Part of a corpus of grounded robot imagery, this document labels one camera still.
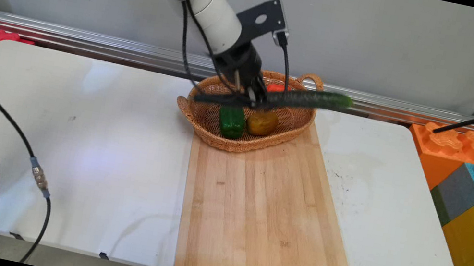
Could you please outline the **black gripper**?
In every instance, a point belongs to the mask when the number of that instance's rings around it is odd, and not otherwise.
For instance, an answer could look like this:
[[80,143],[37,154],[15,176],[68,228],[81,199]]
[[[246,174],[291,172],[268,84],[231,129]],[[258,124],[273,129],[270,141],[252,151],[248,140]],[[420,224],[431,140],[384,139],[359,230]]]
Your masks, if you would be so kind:
[[266,108],[267,87],[262,78],[262,61],[251,42],[232,46],[223,53],[215,54],[213,60],[219,72],[235,85],[235,97],[243,98],[246,89],[249,89],[250,107]]

